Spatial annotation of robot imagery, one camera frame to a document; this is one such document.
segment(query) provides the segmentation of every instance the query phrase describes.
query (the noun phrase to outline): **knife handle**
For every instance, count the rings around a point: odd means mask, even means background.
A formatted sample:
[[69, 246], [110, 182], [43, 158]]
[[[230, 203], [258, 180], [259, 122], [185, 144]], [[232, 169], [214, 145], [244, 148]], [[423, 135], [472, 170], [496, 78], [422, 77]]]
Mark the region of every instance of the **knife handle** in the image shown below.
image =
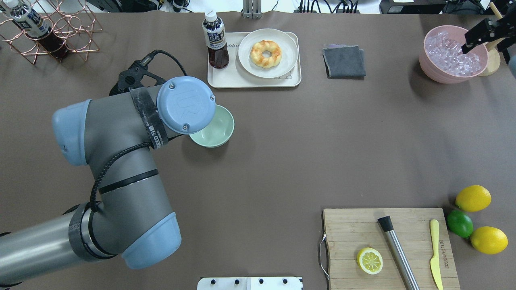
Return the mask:
[[433, 219], [430, 221], [430, 236], [432, 237], [433, 255], [439, 254], [439, 221]]

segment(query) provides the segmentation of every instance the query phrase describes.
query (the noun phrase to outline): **metal stick with black tip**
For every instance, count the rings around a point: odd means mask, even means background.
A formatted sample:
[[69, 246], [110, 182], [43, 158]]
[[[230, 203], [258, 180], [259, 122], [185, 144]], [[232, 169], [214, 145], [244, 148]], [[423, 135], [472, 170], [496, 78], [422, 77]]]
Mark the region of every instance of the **metal stick with black tip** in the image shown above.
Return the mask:
[[383, 233], [385, 234], [385, 239], [389, 244], [389, 248], [391, 249], [392, 256], [396, 260], [398, 264], [399, 272], [403, 277], [405, 282], [405, 286], [408, 290], [419, 290], [419, 286], [417, 285], [416, 279], [412, 270], [410, 269], [409, 261], [405, 257], [405, 253], [403, 253], [403, 249], [401, 248], [401, 244], [399, 243], [398, 237], [394, 232], [394, 228], [392, 226], [391, 217], [386, 216], [378, 219], [378, 223], [382, 227]]

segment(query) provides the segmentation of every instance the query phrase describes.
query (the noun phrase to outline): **ice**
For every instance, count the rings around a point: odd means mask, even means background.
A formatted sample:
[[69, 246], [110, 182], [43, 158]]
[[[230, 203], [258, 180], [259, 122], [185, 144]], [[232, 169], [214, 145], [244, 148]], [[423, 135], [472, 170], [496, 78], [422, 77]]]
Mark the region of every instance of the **ice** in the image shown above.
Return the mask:
[[463, 54], [461, 46], [458, 41], [448, 38], [447, 31], [425, 41], [425, 50], [438, 68], [455, 76], [472, 76], [482, 69], [480, 58], [471, 52]]

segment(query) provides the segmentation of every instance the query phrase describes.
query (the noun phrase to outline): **cutting board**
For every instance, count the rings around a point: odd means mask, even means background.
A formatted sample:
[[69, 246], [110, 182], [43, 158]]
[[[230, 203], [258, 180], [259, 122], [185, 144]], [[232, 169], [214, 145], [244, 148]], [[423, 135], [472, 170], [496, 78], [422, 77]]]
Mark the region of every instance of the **cutting board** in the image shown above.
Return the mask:
[[[439, 262], [445, 290], [459, 290], [448, 230], [442, 208], [326, 208], [323, 219], [328, 247], [330, 290], [405, 290], [383, 231], [377, 219], [391, 216], [394, 231], [421, 290], [435, 290], [430, 258], [430, 220], [439, 221]], [[357, 254], [365, 247], [383, 257], [383, 269], [369, 275], [357, 265]]]

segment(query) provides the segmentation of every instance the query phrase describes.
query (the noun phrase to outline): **black box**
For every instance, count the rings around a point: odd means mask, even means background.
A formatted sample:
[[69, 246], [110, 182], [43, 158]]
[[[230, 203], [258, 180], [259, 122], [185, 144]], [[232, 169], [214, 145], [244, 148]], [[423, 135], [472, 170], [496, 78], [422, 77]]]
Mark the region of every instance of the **black box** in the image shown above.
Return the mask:
[[380, 10], [390, 14], [439, 14], [444, 0], [382, 0]]

